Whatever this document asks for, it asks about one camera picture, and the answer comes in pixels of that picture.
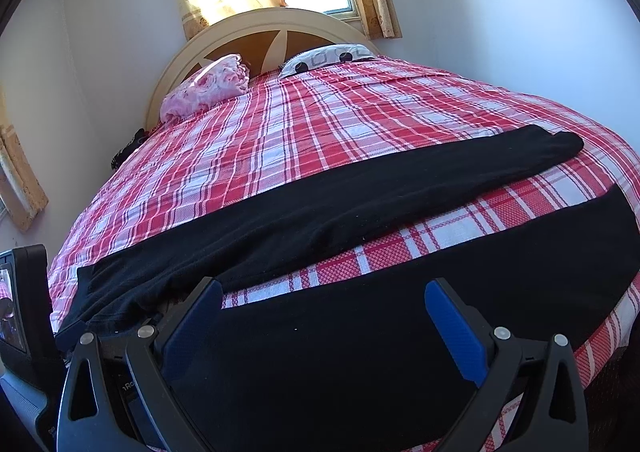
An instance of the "pillow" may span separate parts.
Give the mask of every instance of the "pillow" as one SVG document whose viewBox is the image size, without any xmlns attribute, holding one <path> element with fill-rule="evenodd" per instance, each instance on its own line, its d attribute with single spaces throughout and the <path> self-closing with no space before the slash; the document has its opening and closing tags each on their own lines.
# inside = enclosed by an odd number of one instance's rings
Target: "pillow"
<svg viewBox="0 0 640 452">
<path fill-rule="evenodd" d="M 186 118 L 219 102 L 244 95 L 249 89 L 249 70 L 238 54 L 226 55 L 196 71 L 162 100 L 160 121 Z"/>
<path fill-rule="evenodd" d="M 350 62 L 352 60 L 364 60 L 376 58 L 369 48 L 361 44 L 332 44 L 309 50 L 303 54 L 296 55 L 287 61 L 280 72 L 280 78 L 304 73 L 305 71 L 324 68 L 339 62 Z"/>
</svg>

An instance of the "mattress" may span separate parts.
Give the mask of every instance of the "mattress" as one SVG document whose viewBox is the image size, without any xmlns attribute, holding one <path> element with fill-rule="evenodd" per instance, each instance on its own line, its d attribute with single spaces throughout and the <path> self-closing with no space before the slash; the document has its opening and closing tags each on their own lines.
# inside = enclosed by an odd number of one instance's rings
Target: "mattress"
<svg viewBox="0 0 640 452">
<path fill-rule="evenodd" d="M 418 220 L 263 285 L 229 292 L 223 307 L 348 280 L 603 195 L 614 183 L 640 214 L 640 160 L 612 131 L 558 103 L 401 60 L 339 64 L 280 80 L 160 125 L 100 189 L 53 258 L 49 291 L 57 331 L 77 269 L 172 227 L 293 180 L 436 143 L 495 135 L 527 124 L 572 131 L 576 158 L 475 201 Z M 640 274 L 575 357 L 584 386 L 625 344 L 640 307 Z M 499 446 L 519 400 L 505 406 L 485 450 Z M 424 444 L 414 451 L 432 450 Z"/>
</svg>

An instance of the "phone screen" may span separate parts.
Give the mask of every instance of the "phone screen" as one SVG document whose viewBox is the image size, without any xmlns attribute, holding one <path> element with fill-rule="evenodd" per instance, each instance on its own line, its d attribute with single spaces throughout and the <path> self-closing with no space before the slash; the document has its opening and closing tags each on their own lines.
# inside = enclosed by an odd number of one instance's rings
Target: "phone screen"
<svg viewBox="0 0 640 452">
<path fill-rule="evenodd" d="M 0 338 L 19 350 L 26 352 L 22 327 L 15 311 L 11 266 L 0 268 Z"/>
</svg>

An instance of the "bed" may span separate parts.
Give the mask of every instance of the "bed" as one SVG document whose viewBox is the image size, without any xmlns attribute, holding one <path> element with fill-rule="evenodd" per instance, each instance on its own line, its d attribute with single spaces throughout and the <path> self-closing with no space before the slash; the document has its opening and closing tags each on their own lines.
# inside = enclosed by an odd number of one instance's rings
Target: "bed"
<svg viewBox="0 0 640 452">
<path fill-rule="evenodd" d="M 285 183 L 417 147 L 536 124 L 572 131 L 584 149 L 568 162 L 500 187 L 442 215 L 403 226 L 263 285 L 229 292 L 223 307 L 346 281 L 509 229 L 603 195 L 618 184 L 640 215 L 640 159 L 606 127 L 558 103 L 401 60 L 338 64 L 279 80 L 278 66 L 338 43 L 379 51 L 360 32 L 296 9 L 246 12 L 212 25 L 175 56 L 146 116 L 152 131 L 80 214 L 51 261 L 51 325 L 58 331 L 77 269 L 151 236 Z M 211 60 L 241 54 L 250 91 L 186 121 L 159 124 L 162 98 Z M 640 309 L 640 274 L 575 357 L 584 387 L 620 346 Z M 519 399 L 504 407 L 484 450 L 500 445 Z M 430 451 L 434 443 L 413 448 Z"/>
</svg>

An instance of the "blue plastic part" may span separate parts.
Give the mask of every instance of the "blue plastic part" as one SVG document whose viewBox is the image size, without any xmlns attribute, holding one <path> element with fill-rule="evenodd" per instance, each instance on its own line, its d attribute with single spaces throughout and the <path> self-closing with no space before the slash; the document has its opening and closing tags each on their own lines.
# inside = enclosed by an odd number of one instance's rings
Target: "blue plastic part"
<svg viewBox="0 0 640 452">
<path fill-rule="evenodd" d="M 424 305 L 462 377 L 480 387 L 489 372 L 482 342 L 436 281 L 424 289 Z"/>
<path fill-rule="evenodd" d="M 222 285 L 211 281 L 164 345 L 161 372 L 166 382 L 184 375 L 221 308 Z"/>
</svg>

